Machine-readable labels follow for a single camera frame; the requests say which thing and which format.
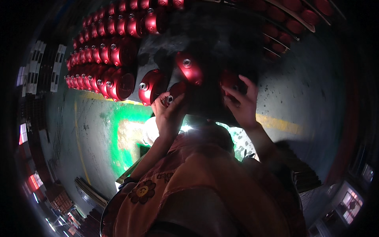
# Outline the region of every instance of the window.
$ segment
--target window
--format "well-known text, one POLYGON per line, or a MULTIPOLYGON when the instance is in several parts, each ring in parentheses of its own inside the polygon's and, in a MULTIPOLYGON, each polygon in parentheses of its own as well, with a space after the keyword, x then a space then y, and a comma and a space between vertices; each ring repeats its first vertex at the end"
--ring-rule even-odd
POLYGON ((26 134, 26 123, 20 125, 20 140, 19 145, 26 142, 28 140, 28 136, 26 134))
POLYGON ((371 168, 371 166, 369 166, 368 164, 365 165, 363 172, 362 172, 362 176, 368 182, 371 182, 373 180, 374 171, 371 168))
POLYGON ((348 188, 348 191, 346 192, 341 204, 343 204, 345 207, 343 217, 347 223, 350 224, 352 223, 354 217, 356 217, 358 214, 360 208, 363 205, 363 202, 351 188, 348 188))

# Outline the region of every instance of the light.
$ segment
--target light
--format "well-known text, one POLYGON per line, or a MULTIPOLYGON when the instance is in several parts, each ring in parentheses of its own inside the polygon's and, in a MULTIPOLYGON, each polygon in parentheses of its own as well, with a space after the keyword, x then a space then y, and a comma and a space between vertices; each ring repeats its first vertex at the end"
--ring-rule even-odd
POLYGON ((54 227, 50 224, 50 222, 49 222, 49 226, 51 227, 51 229, 52 229, 54 232, 56 232, 56 230, 55 230, 54 227))
POLYGON ((34 199, 36 200, 36 202, 38 203, 38 198, 37 198, 35 193, 33 193, 33 196, 34 196, 34 199))

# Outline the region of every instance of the metal thread insert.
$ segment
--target metal thread insert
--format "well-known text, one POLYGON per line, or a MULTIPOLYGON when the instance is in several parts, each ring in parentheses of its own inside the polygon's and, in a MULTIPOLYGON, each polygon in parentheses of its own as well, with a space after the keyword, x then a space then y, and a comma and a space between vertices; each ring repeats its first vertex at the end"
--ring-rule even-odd
POLYGON ((191 67, 191 60, 189 60, 188 58, 184 59, 183 60, 183 66, 185 68, 190 68, 191 67))
POLYGON ((140 85, 139 85, 139 89, 142 90, 142 91, 147 91, 147 88, 149 87, 148 84, 144 83, 144 82, 141 82, 140 85))

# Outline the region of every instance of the finger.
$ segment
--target finger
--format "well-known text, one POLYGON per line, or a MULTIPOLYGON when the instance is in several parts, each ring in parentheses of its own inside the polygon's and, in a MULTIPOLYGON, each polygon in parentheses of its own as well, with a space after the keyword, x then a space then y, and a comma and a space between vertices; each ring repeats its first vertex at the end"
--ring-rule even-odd
POLYGON ((233 103, 233 101, 229 97, 224 96, 224 103, 233 114, 238 111, 238 107, 233 103))
POLYGON ((222 86, 222 88, 224 89, 224 91, 226 91, 229 94, 231 94, 232 96, 234 96, 234 98, 236 98, 240 103, 246 100, 245 96, 242 95, 239 91, 236 91, 232 88, 227 88, 224 86, 222 86))
POLYGON ((184 94, 181 94, 180 96, 176 97, 173 102, 167 107, 167 113, 172 113, 173 111, 177 110, 179 106, 181 105, 182 101, 184 99, 184 94))

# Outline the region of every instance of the concrete floor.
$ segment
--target concrete floor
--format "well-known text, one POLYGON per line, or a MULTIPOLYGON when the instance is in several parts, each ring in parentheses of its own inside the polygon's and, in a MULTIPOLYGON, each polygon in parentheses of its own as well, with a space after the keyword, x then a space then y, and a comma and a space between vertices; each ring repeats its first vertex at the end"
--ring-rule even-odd
MULTIPOLYGON (((171 28, 164 36, 143 39, 136 85, 145 72, 158 66, 165 67, 154 57, 158 50, 163 49, 166 55, 171 55, 190 47, 191 40, 188 38, 200 37, 202 32, 208 36, 217 18, 202 15, 197 21, 188 20, 193 19, 191 14, 199 11, 195 8, 192 13, 186 13, 189 18, 171 22, 171 28), (209 22, 194 36, 192 33, 189 35, 188 31, 177 30, 178 24, 191 28, 191 22, 196 26, 197 22, 206 21, 209 22), (146 61, 146 52, 147 62, 141 63, 142 59, 146 61)), ((252 44, 248 39, 245 41, 240 45, 252 44)), ((235 47, 230 44, 230 37, 224 37, 224 33, 214 42, 216 56, 232 52, 241 55, 240 60, 245 60, 253 55, 253 60, 234 68, 249 76, 251 67, 258 74, 254 78, 259 86, 258 121, 273 141, 287 140, 296 155, 307 162, 324 181, 337 152, 345 109, 341 58, 331 29, 317 27, 316 34, 308 34, 300 42, 293 43, 291 50, 274 64, 261 63, 256 56, 260 51, 256 48, 242 53, 238 50, 243 49, 229 51, 235 47)), ((71 51, 73 48, 69 41, 66 52, 71 51)), ((66 74, 67 69, 63 66, 60 75, 66 74)), ((84 214, 88 214, 92 207, 78 195, 75 177, 83 177, 105 197, 111 198, 116 192, 115 180, 139 158, 143 123, 151 114, 150 107, 115 103, 104 100, 101 95, 68 89, 62 78, 58 92, 47 95, 47 123, 51 143, 48 144, 47 139, 42 137, 42 148, 46 159, 54 165, 53 172, 84 214)), ((236 158, 241 159, 245 149, 254 152, 244 131, 237 127, 228 129, 236 144, 236 158)))

